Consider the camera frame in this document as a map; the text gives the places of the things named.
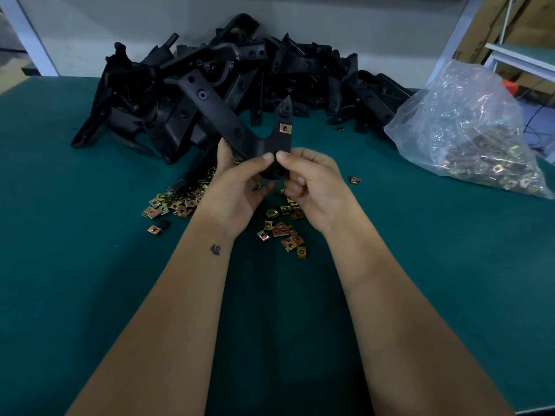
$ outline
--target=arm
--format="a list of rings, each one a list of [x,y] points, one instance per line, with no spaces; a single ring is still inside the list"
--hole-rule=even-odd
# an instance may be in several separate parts
[[[306,149],[277,160],[288,197],[326,238],[378,416],[514,415],[480,365],[407,277],[337,164]]]
[[[233,242],[273,188],[253,191],[273,160],[234,167],[220,143],[218,171],[170,261],[67,416],[204,414]]]

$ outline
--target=clear plastic bag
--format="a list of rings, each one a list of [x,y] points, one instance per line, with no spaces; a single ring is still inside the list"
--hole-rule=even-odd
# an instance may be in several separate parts
[[[522,129],[520,105],[497,74],[452,60],[384,131],[401,156],[434,174],[553,199]]]

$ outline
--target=small black object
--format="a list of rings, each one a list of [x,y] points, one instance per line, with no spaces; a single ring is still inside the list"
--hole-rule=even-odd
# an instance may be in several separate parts
[[[159,220],[156,223],[156,226],[158,226],[160,229],[162,229],[163,231],[168,229],[171,226],[171,223],[167,220]]]
[[[72,147],[89,145],[103,126],[123,145],[168,165],[195,146],[196,159],[170,188],[179,190],[215,164],[221,137],[243,159],[289,151],[293,116],[307,118],[311,109],[324,109],[328,124],[354,118],[355,132],[368,133],[382,130],[410,97],[384,74],[359,70],[357,54],[345,58],[329,45],[262,34],[248,14],[217,28],[208,44],[177,45],[174,55],[178,38],[172,34],[141,62],[131,61],[125,45],[115,43]],[[246,110],[252,126],[262,124],[263,111],[274,112],[270,137],[257,137],[238,119]],[[280,131],[280,124],[289,130]],[[148,134],[152,148],[137,141],[140,133]],[[287,175],[277,162],[263,173],[268,179]]]

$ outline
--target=wrist tattoo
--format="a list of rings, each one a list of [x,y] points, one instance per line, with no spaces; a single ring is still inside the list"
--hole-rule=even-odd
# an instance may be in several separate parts
[[[220,250],[221,250],[221,247],[219,245],[216,245],[216,244],[213,244],[210,247],[210,251],[212,251],[212,254],[214,254],[214,255],[220,255]]]

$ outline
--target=green tabletop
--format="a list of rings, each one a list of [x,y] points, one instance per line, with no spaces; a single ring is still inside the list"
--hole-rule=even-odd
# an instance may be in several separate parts
[[[160,275],[187,222],[140,215],[183,171],[102,137],[69,143],[96,79],[33,77],[0,96],[0,414],[62,415]],[[386,244],[515,408],[555,404],[555,201],[438,177],[385,141],[295,118],[294,146],[331,155]],[[264,126],[269,133],[271,114]],[[555,169],[544,166],[555,187]],[[237,239],[206,413],[368,414],[355,334],[324,239],[308,258]]]

